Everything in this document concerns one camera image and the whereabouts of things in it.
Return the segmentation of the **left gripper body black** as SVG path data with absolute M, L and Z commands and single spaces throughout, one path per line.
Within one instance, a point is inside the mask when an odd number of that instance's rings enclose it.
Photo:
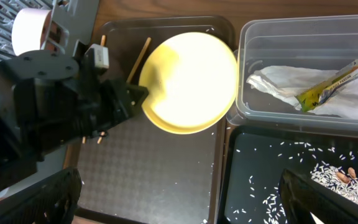
M 73 139 L 103 139 L 108 130 L 135 116 L 135 86 L 123 79 L 75 81 L 78 94 Z

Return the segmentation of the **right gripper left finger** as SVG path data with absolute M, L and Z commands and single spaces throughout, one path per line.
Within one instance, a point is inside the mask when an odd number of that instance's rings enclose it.
M 0 224 L 71 223 L 80 197 L 78 169 L 69 167 L 0 201 Z

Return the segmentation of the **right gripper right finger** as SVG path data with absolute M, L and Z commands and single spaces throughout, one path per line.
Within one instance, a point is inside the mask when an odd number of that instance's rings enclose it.
M 284 169 L 279 194 L 289 224 L 358 224 L 358 205 L 319 183 Z

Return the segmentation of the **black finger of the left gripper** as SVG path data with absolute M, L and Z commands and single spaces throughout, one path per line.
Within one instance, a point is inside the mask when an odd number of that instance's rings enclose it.
M 149 95 L 149 91 L 144 86 L 126 85 L 127 94 L 129 95 L 129 104 L 133 114 L 138 114 L 142 110 L 142 104 Z

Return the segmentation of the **wooden chopstick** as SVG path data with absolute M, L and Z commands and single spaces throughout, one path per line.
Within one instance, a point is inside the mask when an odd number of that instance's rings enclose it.
M 138 58 L 136 59 L 134 65 L 133 65 L 133 67 L 132 67 L 132 70 L 131 70 L 131 72 L 130 72 L 130 74 L 129 74 L 127 80 L 126 80 L 126 83 L 128 83 L 128 84 L 131 83 L 131 81 L 132 81 L 132 79 L 133 79 L 133 76 L 135 75 L 135 72 L 137 71 L 137 69 L 138 69 L 138 67 L 139 67 L 139 64 L 141 63 L 141 61 L 142 61 L 142 59 L 143 59 L 143 57 L 144 57 L 144 55 L 145 55 L 145 53 L 146 53 L 146 51 L 147 51 L 149 45 L 150 45 L 151 40 L 152 40 L 151 37 L 148 37 L 148 38 L 146 39 L 145 44 L 144 44 L 142 50 L 140 51 L 139 56 L 138 56 Z M 101 39 L 101 45 L 102 45 L 102 46 L 105 45 L 105 41 L 106 41 L 106 36 L 103 35 L 103 36 L 102 36 L 102 39 Z M 104 131 L 101 132 L 101 136 L 98 138 L 97 144 L 100 144 L 100 143 L 101 143 L 101 141 L 103 140 L 103 137 L 106 136 L 105 134 L 106 134 L 106 132 L 104 132 Z

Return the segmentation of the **yellow plate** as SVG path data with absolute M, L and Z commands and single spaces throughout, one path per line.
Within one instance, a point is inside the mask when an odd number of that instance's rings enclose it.
M 239 87 L 237 61 L 229 46 L 207 33 L 187 32 L 161 43 L 147 58 L 139 85 L 149 95 L 146 117 L 173 134 L 193 134 L 217 123 Z

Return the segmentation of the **green orange snack wrapper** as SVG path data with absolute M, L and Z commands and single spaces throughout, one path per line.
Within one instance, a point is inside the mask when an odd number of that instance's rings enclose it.
M 358 59 L 343 67 L 334 76 L 296 95 L 302 112 L 315 109 L 337 94 L 348 83 L 358 79 Z

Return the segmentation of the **white bowl with food residue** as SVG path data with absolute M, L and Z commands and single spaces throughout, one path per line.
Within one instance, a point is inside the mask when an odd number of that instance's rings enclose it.
M 51 13 L 51 10 L 32 8 L 19 11 L 11 32 L 12 48 L 16 56 L 41 49 Z

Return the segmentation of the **white napkin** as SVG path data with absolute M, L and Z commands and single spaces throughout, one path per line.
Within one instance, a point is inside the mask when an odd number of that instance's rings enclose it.
M 246 82 L 297 111 L 358 120 L 358 78 L 344 85 L 331 83 L 336 70 L 269 66 L 256 70 Z

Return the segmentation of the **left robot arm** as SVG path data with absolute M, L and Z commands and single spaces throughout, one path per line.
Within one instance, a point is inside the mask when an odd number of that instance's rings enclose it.
M 148 89 L 100 81 L 95 59 L 94 50 L 81 60 L 35 50 L 0 61 L 0 191 L 34 174 L 44 155 L 140 113 Z

